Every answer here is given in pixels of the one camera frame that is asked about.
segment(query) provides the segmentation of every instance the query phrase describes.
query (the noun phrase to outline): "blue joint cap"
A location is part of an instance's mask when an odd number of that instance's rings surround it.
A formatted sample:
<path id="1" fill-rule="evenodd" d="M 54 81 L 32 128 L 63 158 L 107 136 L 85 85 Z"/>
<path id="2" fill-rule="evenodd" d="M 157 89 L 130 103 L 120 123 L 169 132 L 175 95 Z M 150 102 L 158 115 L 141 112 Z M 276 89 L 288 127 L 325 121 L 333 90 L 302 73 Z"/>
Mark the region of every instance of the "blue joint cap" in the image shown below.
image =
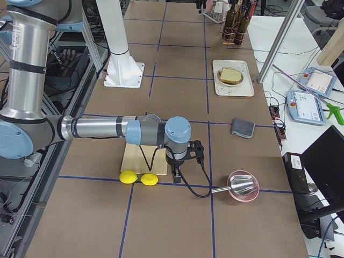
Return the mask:
<path id="1" fill-rule="evenodd" d="M 80 23 L 69 23 L 69 24 L 58 24 L 56 30 L 61 32 L 81 32 L 84 24 Z"/>
<path id="2" fill-rule="evenodd" d="M 141 123 L 138 120 L 129 121 L 125 130 L 125 140 L 129 144 L 141 144 Z"/>
<path id="3" fill-rule="evenodd" d="M 191 125 L 183 117 L 172 117 L 166 122 L 165 133 L 173 142 L 184 144 L 191 138 Z"/>
<path id="4" fill-rule="evenodd" d="M 42 2 L 42 0 L 7 0 L 7 2 L 14 6 L 28 7 Z"/>
<path id="5" fill-rule="evenodd" d="M 0 122 L 0 156 L 6 159 L 20 159 L 33 152 L 33 143 L 20 127 Z"/>

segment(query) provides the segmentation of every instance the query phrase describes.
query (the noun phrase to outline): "blue tape line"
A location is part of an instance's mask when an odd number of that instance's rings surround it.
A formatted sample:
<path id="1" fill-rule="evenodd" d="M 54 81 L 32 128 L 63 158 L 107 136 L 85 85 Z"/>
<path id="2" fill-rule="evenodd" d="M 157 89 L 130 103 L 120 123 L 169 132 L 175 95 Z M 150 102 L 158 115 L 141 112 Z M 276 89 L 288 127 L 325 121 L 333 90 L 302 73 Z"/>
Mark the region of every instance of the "blue tape line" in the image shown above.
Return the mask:
<path id="1" fill-rule="evenodd" d="M 185 187 L 186 184 L 174 184 L 174 183 L 165 183 L 165 182 L 158 182 L 157 184 L 160 185 L 170 185 L 170 186 L 174 186 L 174 187 Z M 209 186 L 207 185 L 200 185 L 200 184 L 189 184 L 191 187 L 197 187 L 197 188 L 208 188 Z"/>
<path id="2" fill-rule="evenodd" d="M 58 178 L 69 178 L 69 179 L 82 179 L 82 180 L 95 180 L 95 181 L 112 181 L 112 182 L 120 182 L 119 179 L 105 178 L 105 177 L 62 176 L 62 175 L 59 175 Z"/>
<path id="3" fill-rule="evenodd" d="M 212 164 L 211 164 L 211 147 L 209 147 L 209 161 L 210 161 L 210 180 L 212 181 Z M 111 182 L 120 182 L 119 179 L 115 178 L 105 178 L 105 177 L 87 177 L 87 176 L 66 176 L 66 175 L 59 175 L 58 178 L 68 178 L 68 179 L 80 179 L 80 180 L 93 180 L 93 181 L 111 181 Z M 169 185 L 174 187 L 186 187 L 186 184 L 174 184 L 174 183 L 165 183 L 165 182 L 158 182 L 158 185 Z M 197 188 L 209 188 L 207 185 L 199 185 L 199 184 L 191 184 L 191 187 Z M 260 192 L 273 192 L 277 194 L 292 194 L 292 191 L 283 191 L 283 190 L 267 190 L 267 189 L 260 189 Z"/>
<path id="4" fill-rule="evenodd" d="M 279 190 L 267 190 L 267 189 L 260 189 L 259 192 L 274 192 L 277 194 L 292 194 L 292 191 L 279 191 Z"/>
<path id="5" fill-rule="evenodd" d="M 216 244 L 215 244 L 215 216 L 214 216 L 214 198 L 213 194 L 210 195 L 211 204 L 211 233 L 212 233 L 212 244 L 213 244 L 213 258 L 216 258 Z"/>
<path id="6" fill-rule="evenodd" d="M 123 18 L 123 20 L 138 20 L 142 22 L 166 22 L 166 23 L 210 23 L 210 24 L 217 24 L 213 21 L 186 21 L 186 20 L 153 20 L 153 19 L 127 19 Z"/>
<path id="7" fill-rule="evenodd" d="M 209 147 L 209 176 L 210 182 L 213 182 L 213 171 L 212 171 L 212 159 L 211 159 L 211 134 L 210 134 L 210 123 L 208 125 L 208 147 Z M 211 230 L 212 230 L 212 244 L 213 244 L 213 258 L 216 258 L 216 245 L 215 245 L 215 216 L 214 216 L 214 199 L 213 194 L 210 194 L 210 203 L 211 203 Z"/>
<path id="8" fill-rule="evenodd" d="M 92 116 L 92 117 L 114 117 L 108 114 L 84 114 L 84 116 Z M 222 123 L 222 122 L 210 122 L 210 121 L 193 121 L 190 120 L 190 123 L 195 124 L 211 124 L 211 125 L 232 125 L 232 123 Z M 255 125 L 256 127 L 262 127 L 262 128 L 274 128 L 273 125 Z"/>
<path id="9" fill-rule="evenodd" d="M 209 91 L 208 91 L 208 67 L 206 60 L 206 32 L 205 32 L 205 17 L 203 16 L 203 30 L 204 30 L 204 61 L 205 61 L 205 84 L 206 84 L 206 111 L 209 114 Z"/>
<path id="10" fill-rule="evenodd" d="M 204 46 L 188 46 L 188 45 L 168 45 L 168 44 L 152 44 L 152 43 L 128 43 L 129 45 L 148 45 L 148 46 L 166 46 L 166 47 L 201 47 L 203 48 Z"/>
<path id="11" fill-rule="evenodd" d="M 133 198 L 134 185 L 135 185 L 135 184 L 132 184 L 131 190 L 130 190 L 130 196 L 129 196 L 127 214 L 126 214 L 126 216 L 125 216 L 125 222 L 124 222 L 124 228 L 123 228 L 123 234 L 122 234 L 122 241 L 121 241 L 121 243 L 120 243 L 120 249 L 119 249 L 118 258 L 121 258 L 121 257 L 122 257 L 123 246 L 124 246 L 124 239 L 125 239 L 125 233 L 126 233 L 126 230 L 127 230 L 128 219 L 129 219 L 129 212 L 130 212 L 131 200 L 132 200 L 132 198 Z"/>
<path id="12" fill-rule="evenodd" d="M 206 78 L 192 78 L 192 77 L 174 77 L 174 76 L 160 76 L 156 75 L 157 78 L 172 78 L 172 79 L 186 79 L 186 80 L 206 80 Z"/>
<path id="13" fill-rule="evenodd" d="M 151 94 L 152 94 L 153 81 L 154 81 L 154 75 L 155 75 L 155 68 L 156 68 L 156 63 L 154 63 L 152 81 L 150 82 L 150 90 L 149 90 L 149 94 L 148 94 L 149 98 L 151 97 Z"/>
<path id="14" fill-rule="evenodd" d="M 167 3 L 165 4 L 165 11 L 163 12 L 163 18 L 162 18 L 162 24 L 161 24 L 161 30 L 160 30 L 160 36 L 159 36 L 159 44 L 157 46 L 157 51 L 159 51 L 159 48 L 160 48 L 162 29 L 163 29 L 163 23 L 165 21 L 166 10 L 167 10 Z"/>

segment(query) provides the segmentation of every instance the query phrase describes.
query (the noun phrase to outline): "wooden board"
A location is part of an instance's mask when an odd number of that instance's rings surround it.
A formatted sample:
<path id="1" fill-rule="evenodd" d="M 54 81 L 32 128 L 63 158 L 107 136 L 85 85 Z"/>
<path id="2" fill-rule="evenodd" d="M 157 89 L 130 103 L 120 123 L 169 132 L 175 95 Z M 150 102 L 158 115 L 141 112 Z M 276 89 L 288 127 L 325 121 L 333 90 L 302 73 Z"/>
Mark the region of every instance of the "wooden board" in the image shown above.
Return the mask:
<path id="1" fill-rule="evenodd" d="M 334 32 L 317 60 L 321 66 L 331 66 L 338 56 L 344 51 L 344 23 L 341 23 Z"/>
<path id="2" fill-rule="evenodd" d="M 151 165 L 152 156 L 156 147 L 154 146 L 142 146 L 144 150 L 148 164 Z M 144 159 L 144 156 L 137 145 L 126 144 L 121 172 L 124 170 L 132 170 L 136 174 L 152 173 L 155 175 L 167 175 L 167 162 L 165 160 L 165 149 L 158 149 L 153 163 L 152 171 L 149 171 Z"/>

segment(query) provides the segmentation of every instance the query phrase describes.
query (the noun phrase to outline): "gray cloth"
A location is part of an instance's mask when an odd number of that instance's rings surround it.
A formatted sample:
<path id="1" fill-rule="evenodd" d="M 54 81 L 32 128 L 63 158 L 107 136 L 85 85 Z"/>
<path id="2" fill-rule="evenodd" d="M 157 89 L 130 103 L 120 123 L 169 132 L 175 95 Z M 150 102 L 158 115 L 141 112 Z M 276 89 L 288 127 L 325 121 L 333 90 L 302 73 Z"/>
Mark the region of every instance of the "gray cloth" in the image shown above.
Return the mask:
<path id="1" fill-rule="evenodd" d="M 243 138 L 252 138 L 255 125 L 256 124 L 254 122 L 245 121 L 240 118 L 234 118 L 232 134 Z"/>

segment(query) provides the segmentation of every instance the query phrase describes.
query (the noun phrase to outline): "white table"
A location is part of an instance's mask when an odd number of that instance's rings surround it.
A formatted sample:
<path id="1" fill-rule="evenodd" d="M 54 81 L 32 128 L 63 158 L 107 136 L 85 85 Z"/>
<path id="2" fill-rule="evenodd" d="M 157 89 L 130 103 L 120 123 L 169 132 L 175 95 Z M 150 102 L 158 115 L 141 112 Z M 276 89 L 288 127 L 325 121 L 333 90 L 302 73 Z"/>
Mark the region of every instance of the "white table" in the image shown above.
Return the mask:
<path id="1" fill-rule="evenodd" d="M 282 17 L 260 17 L 254 16 L 250 22 L 248 27 L 248 33 L 250 36 L 250 40 L 255 50 L 255 57 L 257 59 L 257 66 L 260 70 L 264 60 L 266 59 L 268 53 L 262 52 L 269 51 L 278 30 L 283 22 Z M 305 68 L 305 65 L 313 58 L 313 56 L 319 55 L 319 48 L 318 44 L 314 40 L 313 36 L 311 35 L 310 31 L 308 30 L 307 26 L 303 22 L 301 18 L 297 18 L 293 24 L 293 27 L 280 49 L 280 52 L 283 53 L 302 53 L 312 50 L 311 52 L 300 54 L 300 55 L 290 55 L 290 54 L 282 54 L 279 53 L 274 64 L 287 72 L 288 74 L 298 74 L 301 73 Z M 323 71 L 332 71 L 331 67 L 327 66 L 320 66 L 317 63 L 316 57 L 313 61 L 308 65 L 317 67 Z M 263 86 L 264 90 L 269 91 L 273 97 L 277 98 L 279 103 L 284 103 L 285 99 L 274 93 L 271 89 L 273 87 L 273 74 L 276 72 L 274 68 L 271 68 L 267 78 L 265 79 Z M 284 75 L 280 73 L 275 73 L 274 76 L 274 90 L 279 92 L 281 95 L 286 96 L 287 92 L 291 89 L 293 82 L 286 78 Z M 341 83 L 337 80 L 335 89 L 344 90 Z M 331 99 L 336 101 L 344 102 L 344 94 L 332 91 L 330 95 Z M 338 105 L 341 108 L 344 107 L 338 103 L 333 103 L 334 105 Z M 337 121 L 335 120 L 334 116 L 331 119 L 327 120 L 325 126 L 314 126 L 308 125 L 303 123 L 296 123 L 294 122 L 288 111 L 284 112 L 284 106 L 280 106 L 280 114 L 282 120 L 284 120 L 286 124 L 286 137 L 287 140 L 283 141 L 283 148 L 281 154 L 283 155 L 286 152 L 295 152 L 295 153 L 302 153 L 304 150 L 308 148 L 324 131 L 326 131 L 331 125 L 335 125 L 341 133 L 344 134 L 344 126 L 340 126 Z M 324 199 L 323 195 L 317 192 L 319 199 Z M 344 232 L 344 225 L 340 221 L 340 219 L 336 220 L 336 223 L 339 225 L 339 232 Z M 321 257 L 330 257 L 332 254 L 336 254 L 339 256 L 344 256 L 344 236 L 335 234 L 335 243 L 327 243 L 328 247 L 335 247 L 334 250 L 330 251 L 328 249 L 322 249 Z M 305 242 L 307 244 L 307 250 L 309 255 L 318 255 L 319 246 L 321 243 L 321 239 L 307 239 L 305 237 Z"/>

